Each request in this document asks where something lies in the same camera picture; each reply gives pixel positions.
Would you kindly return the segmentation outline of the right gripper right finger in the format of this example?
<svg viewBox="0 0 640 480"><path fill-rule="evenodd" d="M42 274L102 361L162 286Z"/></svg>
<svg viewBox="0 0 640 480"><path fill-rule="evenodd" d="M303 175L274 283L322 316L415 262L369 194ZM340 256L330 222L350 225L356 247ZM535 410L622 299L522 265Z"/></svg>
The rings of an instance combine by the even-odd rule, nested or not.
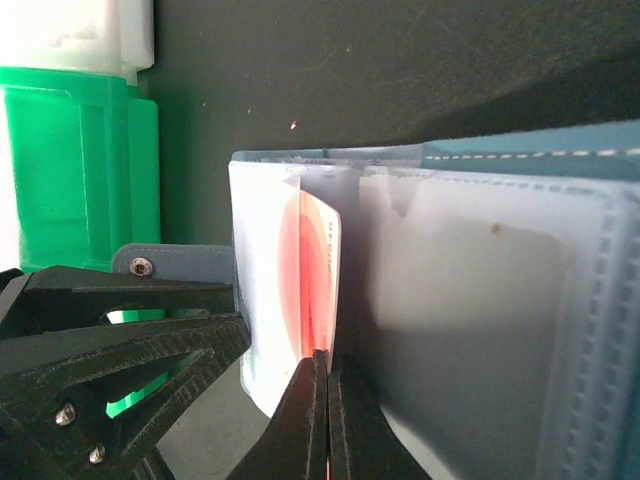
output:
<svg viewBox="0 0 640 480"><path fill-rule="evenodd" d="M331 479L428 479L384 416L358 362L339 359L328 379Z"/></svg>

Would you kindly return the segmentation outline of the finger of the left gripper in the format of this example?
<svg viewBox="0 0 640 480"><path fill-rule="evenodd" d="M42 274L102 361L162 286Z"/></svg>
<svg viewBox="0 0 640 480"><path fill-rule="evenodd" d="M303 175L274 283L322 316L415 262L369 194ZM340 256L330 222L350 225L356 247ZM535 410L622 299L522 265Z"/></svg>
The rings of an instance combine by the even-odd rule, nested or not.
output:
<svg viewBox="0 0 640 480"><path fill-rule="evenodd" d="M194 318L113 325L115 310L199 309ZM235 340L232 287L51 267L10 282L1 296L3 345L114 345L144 336L196 332L206 343Z"/></svg>
<svg viewBox="0 0 640 480"><path fill-rule="evenodd" d="M238 313L2 340L2 478L128 478L249 345Z"/></svg>

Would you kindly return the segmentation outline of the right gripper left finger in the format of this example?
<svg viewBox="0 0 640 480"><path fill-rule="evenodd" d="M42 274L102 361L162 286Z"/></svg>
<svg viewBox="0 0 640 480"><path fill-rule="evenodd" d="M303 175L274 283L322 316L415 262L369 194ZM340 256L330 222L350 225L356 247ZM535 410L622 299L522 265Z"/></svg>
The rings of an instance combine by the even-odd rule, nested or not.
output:
<svg viewBox="0 0 640 480"><path fill-rule="evenodd" d="M265 431L230 479L328 477L328 372L315 350L297 365Z"/></svg>

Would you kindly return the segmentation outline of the green bin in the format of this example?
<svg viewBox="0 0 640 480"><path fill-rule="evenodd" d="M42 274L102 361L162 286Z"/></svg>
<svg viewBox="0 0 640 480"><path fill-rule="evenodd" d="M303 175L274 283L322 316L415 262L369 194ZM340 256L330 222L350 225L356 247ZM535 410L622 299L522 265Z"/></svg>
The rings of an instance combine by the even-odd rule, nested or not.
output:
<svg viewBox="0 0 640 480"><path fill-rule="evenodd" d="M4 67L19 263L109 271L158 243L158 107L116 76Z"/></svg>

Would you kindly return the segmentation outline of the red white card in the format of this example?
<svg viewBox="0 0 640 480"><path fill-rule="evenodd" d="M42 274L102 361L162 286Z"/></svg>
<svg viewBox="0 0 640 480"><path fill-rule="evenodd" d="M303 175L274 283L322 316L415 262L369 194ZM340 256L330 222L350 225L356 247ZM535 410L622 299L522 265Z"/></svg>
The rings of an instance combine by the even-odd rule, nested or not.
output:
<svg viewBox="0 0 640 480"><path fill-rule="evenodd" d="M278 289L296 360L334 347L339 296L340 214L308 192L284 207L278 240Z"/></svg>

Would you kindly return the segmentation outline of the blue card holder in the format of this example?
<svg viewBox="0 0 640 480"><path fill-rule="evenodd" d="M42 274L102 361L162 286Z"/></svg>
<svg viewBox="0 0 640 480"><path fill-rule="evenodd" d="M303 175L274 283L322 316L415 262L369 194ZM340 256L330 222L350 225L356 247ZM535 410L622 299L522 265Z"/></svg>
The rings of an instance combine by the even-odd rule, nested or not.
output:
<svg viewBox="0 0 640 480"><path fill-rule="evenodd" d="M329 365L354 358L433 475L639 475L639 124L237 152L229 247L129 244L118 273L232 281L241 383L271 419L298 363L278 289L284 207L341 217Z"/></svg>

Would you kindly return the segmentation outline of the white bin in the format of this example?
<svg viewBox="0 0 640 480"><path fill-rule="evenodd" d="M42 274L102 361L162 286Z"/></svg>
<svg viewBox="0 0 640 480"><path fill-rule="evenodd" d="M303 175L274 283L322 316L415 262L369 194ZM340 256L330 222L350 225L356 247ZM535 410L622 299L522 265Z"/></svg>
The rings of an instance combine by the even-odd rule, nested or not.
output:
<svg viewBox="0 0 640 480"><path fill-rule="evenodd" d="M129 85L154 64L153 2L1 2L3 67L117 76Z"/></svg>

